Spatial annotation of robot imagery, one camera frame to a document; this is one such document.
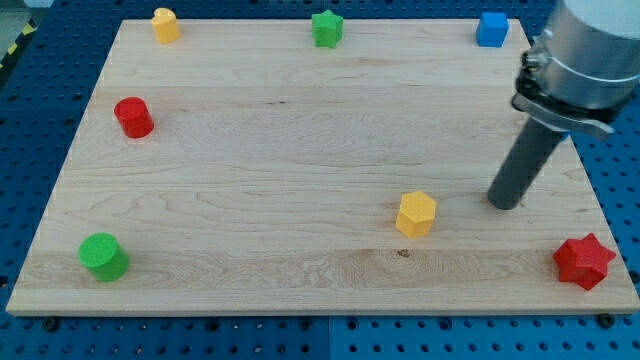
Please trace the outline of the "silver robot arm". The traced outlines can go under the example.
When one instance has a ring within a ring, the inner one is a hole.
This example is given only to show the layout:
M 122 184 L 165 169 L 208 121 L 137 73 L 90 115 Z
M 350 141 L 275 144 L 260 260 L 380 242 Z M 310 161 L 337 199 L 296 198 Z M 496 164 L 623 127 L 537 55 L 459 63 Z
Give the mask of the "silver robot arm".
M 559 0 L 521 56 L 512 106 L 543 126 L 606 139 L 639 83 L 639 0 Z

